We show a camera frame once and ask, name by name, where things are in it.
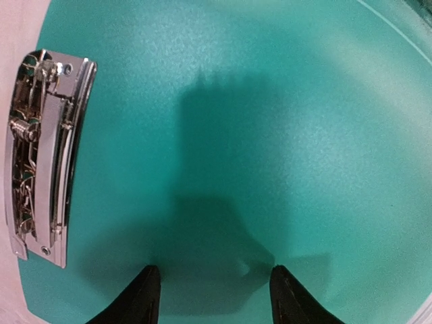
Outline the folder cover metal clip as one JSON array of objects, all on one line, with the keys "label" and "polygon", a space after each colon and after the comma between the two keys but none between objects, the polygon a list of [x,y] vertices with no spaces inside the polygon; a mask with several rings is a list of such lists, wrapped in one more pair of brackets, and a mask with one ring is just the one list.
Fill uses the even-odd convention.
[{"label": "folder cover metal clip", "polygon": [[7,119],[4,202],[12,252],[65,267],[76,157],[97,64],[41,49],[21,62]]}]

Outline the printed paper sheet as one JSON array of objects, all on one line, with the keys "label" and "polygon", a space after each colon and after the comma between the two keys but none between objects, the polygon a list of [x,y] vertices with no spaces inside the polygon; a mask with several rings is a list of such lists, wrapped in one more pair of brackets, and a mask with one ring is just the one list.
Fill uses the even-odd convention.
[{"label": "printed paper sheet", "polygon": [[410,324],[431,324],[432,317],[432,295],[429,295],[426,301],[424,301],[421,307],[415,312]]}]

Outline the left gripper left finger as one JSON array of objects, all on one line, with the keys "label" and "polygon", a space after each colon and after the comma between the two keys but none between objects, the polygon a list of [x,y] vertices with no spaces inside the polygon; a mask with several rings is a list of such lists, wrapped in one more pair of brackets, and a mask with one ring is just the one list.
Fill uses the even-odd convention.
[{"label": "left gripper left finger", "polygon": [[161,274],[147,265],[118,297],[88,323],[157,324],[161,297]]}]

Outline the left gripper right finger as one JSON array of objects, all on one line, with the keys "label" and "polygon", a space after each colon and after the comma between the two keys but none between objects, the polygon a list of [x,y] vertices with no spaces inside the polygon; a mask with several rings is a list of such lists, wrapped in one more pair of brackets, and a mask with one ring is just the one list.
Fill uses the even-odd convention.
[{"label": "left gripper right finger", "polygon": [[272,269],[269,290],[274,323],[343,323],[324,308],[283,265]]}]

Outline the green file folder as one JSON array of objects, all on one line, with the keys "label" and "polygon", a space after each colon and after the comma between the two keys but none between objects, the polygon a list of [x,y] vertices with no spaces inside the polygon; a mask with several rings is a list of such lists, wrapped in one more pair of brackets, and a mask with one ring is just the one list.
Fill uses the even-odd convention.
[{"label": "green file folder", "polygon": [[161,323],[270,323],[286,266],[345,323],[431,294],[431,14],[418,1],[52,1],[39,46],[98,65],[67,265],[30,312],[85,323],[147,265]]}]

